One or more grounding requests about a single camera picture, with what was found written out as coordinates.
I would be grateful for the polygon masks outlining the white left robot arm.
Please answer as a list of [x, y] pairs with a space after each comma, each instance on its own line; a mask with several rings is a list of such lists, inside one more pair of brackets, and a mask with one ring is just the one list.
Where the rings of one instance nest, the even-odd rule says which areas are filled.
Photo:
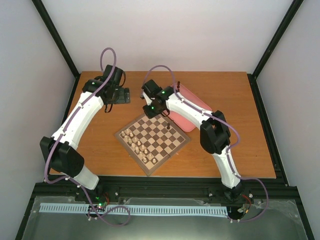
[[89, 79], [83, 86], [79, 100], [61, 127], [51, 136], [43, 137], [39, 143], [45, 160], [44, 180], [49, 180], [49, 170], [63, 174], [63, 179], [75, 181], [86, 188], [86, 195], [92, 201], [103, 198], [104, 188], [98, 185], [99, 177], [86, 166], [77, 149], [80, 140], [97, 112], [104, 108], [111, 111], [114, 104], [129, 103], [126, 73], [115, 66], [107, 65], [102, 75]]

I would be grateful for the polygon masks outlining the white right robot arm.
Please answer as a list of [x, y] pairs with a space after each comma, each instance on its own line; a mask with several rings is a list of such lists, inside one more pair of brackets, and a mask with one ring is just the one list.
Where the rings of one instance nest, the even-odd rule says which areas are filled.
[[221, 176], [223, 195], [234, 203], [242, 194], [244, 188], [241, 176], [236, 168], [231, 153], [232, 128], [224, 114], [217, 110], [201, 108], [185, 98], [173, 86], [161, 88], [154, 80], [143, 83], [142, 98], [146, 105], [142, 107], [148, 118], [167, 113], [177, 113], [199, 129], [201, 147], [214, 158]]

